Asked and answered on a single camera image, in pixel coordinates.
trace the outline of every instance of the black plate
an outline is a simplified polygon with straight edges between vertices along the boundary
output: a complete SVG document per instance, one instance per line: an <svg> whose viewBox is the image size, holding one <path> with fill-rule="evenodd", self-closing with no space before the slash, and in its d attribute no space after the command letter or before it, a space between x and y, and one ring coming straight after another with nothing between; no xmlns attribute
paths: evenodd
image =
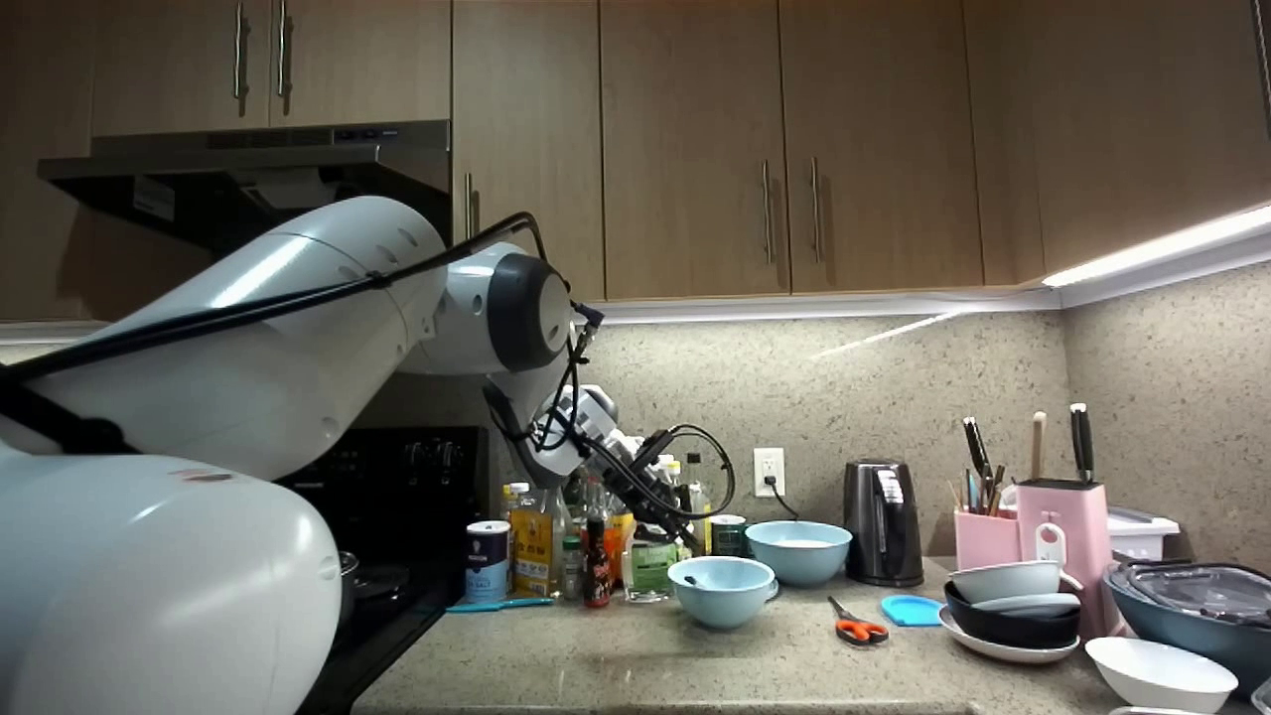
<svg viewBox="0 0 1271 715"><path fill-rule="evenodd" d="M963 631L1014 647L1063 647L1082 636L1082 609L1059 614L1010 614L972 609L952 579L944 579L951 614Z"/></svg>

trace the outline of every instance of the wall outlet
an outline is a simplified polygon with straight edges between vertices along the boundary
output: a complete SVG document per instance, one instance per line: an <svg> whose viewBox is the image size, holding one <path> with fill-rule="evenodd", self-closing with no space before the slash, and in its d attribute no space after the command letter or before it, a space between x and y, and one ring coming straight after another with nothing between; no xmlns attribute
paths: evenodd
<svg viewBox="0 0 1271 715"><path fill-rule="evenodd" d="M788 495L788 450L755 450L755 495Z"/></svg>

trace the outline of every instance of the range hood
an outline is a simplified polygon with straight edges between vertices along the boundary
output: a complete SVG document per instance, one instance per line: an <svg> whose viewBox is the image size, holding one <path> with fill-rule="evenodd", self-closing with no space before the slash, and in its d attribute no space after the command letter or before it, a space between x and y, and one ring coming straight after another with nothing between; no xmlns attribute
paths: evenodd
<svg viewBox="0 0 1271 715"><path fill-rule="evenodd" d="M400 198L449 239L449 121L105 135L39 178L213 254L351 193Z"/></svg>

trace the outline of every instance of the scissors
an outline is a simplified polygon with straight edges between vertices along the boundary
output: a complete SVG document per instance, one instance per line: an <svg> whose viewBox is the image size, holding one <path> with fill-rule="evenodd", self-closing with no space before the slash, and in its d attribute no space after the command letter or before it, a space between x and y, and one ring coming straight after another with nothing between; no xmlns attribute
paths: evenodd
<svg viewBox="0 0 1271 715"><path fill-rule="evenodd" d="M825 597L825 599L829 599L829 609L838 614L834 620L838 639L845 639L845 644L878 644L878 639L885 639L883 622L850 614L834 597Z"/></svg>

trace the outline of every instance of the cabinet handle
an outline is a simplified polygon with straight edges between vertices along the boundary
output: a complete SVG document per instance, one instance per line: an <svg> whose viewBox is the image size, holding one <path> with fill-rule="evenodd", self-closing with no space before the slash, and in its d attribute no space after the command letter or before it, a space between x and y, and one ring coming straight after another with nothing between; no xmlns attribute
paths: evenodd
<svg viewBox="0 0 1271 715"><path fill-rule="evenodd" d="M764 164L764 242L759 250L779 262L779 178L771 176L771 164Z"/></svg>
<svg viewBox="0 0 1271 715"><path fill-rule="evenodd" d="M245 40L252 40L252 19L245 19L245 2L238 2L238 19L234 19L234 50L229 50L229 97L238 101L238 116L245 116Z"/></svg>
<svg viewBox="0 0 1271 715"><path fill-rule="evenodd" d="M479 191L475 178L470 176L470 235L479 230Z"/></svg>
<svg viewBox="0 0 1271 715"><path fill-rule="evenodd" d="M278 15L278 44L274 44L274 96L282 101L282 116L289 116L289 35L295 35L295 15L289 15L289 0L282 2Z"/></svg>
<svg viewBox="0 0 1271 715"><path fill-rule="evenodd" d="M809 202L806 247L813 256L825 256L829 254L829 191L820 160L806 164L806 202Z"/></svg>

